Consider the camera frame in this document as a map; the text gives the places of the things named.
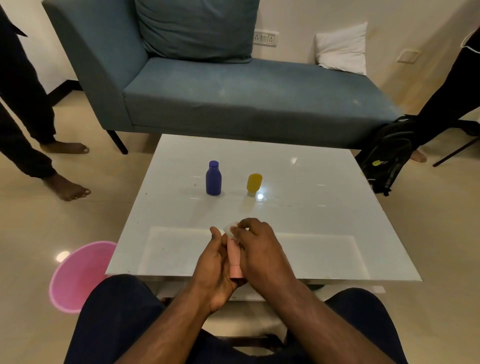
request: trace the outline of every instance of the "yellow squeeze bottle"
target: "yellow squeeze bottle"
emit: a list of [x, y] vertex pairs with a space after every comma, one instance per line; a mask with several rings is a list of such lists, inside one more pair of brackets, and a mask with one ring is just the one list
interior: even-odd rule
[[247, 182], [247, 195], [250, 197], [255, 197], [257, 194], [257, 191], [260, 189], [260, 185], [262, 184], [262, 175], [259, 173], [254, 173], [251, 174], [248, 177], [248, 182]]

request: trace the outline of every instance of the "person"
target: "person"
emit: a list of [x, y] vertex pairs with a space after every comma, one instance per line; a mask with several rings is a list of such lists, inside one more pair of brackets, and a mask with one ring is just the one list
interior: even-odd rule
[[202, 330], [241, 284], [229, 278], [226, 234], [210, 231], [191, 280], [168, 307], [133, 276], [100, 283], [80, 312], [65, 364], [407, 363], [380, 300], [354, 288], [318, 300], [295, 278], [272, 228], [256, 218], [231, 232], [240, 242], [245, 279], [288, 328], [285, 347], [248, 356]]
[[[18, 39], [24, 35], [0, 6], [0, 96], [18, 116], [31, 137], [49, 153], [85, 154], [81, 143], [63, 143], [54, 137], [53, 108]], [[25, 174], [40, 178], [65, 201], [86, 197], [90, 191], [70, 182], [52, 167], [52, 160], [33, 149], [2, 103], [0, 103], [0, 152]]]
[[[476, 121], [458, 120], [480, 107], [476, 90], [480, 82], [480, 29], [476, 30], [452, 66], [443, 85], [427, 101], [416, 116], [419, 121], [419, 142], [423, 145], [448, 128], [463, 129], [468, 135], [479, 136], [480, 124]], [[427, 157], [419, 150], [411, 159], [425, 163]]]

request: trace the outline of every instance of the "pink bucket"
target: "pink bucket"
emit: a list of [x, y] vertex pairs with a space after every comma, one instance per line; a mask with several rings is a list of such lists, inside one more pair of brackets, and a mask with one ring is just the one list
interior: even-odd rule
[[94, 242], [71, 253], [53, 273], [48, 293], [62, 312], [77, 314], [94, 288], [107, 276], [105, 271], [117, 245]]

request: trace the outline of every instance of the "right hand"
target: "right hand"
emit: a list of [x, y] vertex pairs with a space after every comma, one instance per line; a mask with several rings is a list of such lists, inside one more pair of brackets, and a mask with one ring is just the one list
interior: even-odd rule
[[246, 218], [230, 231], [240, 243], [243, 276], [265, 299], [269, 292], [296, 280], [282, 246], [266, 222]]

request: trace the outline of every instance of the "black trousers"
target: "black trousers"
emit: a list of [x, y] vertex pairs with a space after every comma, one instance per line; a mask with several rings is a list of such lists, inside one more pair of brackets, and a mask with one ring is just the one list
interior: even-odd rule
[[[467, 46], [480, 51], [480, 29]], [[480, 54], [463, 48], [444, 84], [433, 94], [417, 118], [420, 121], [420, 145], [432, 140], [450, 127], [478, 129], [476, 121], [457, 122], [465, 114], [480, 107]]]
[[[19, 117], [32, 138], [42, 144], [55, 141], [53, 108], [12, 24], [2, 12], [0, 12], [0, 97]], [[1, 103], [0, 152], [31, 177], [46, 178], [55, 174], [51, 159], [32, 148]]]
[[[395, 326], [375, 295], [352, 288], [326, 303], [397, 364], [407, 363]], [[83, 306], [65, 364], [114, 363], [164, 310], [162, 303], [137, 278], [125, 274], [106, 279], [93, 290]], [[257, 358], [201, 330], [187, 363], [301, 364], [311, 361], [290, 333], [286, 348]]]

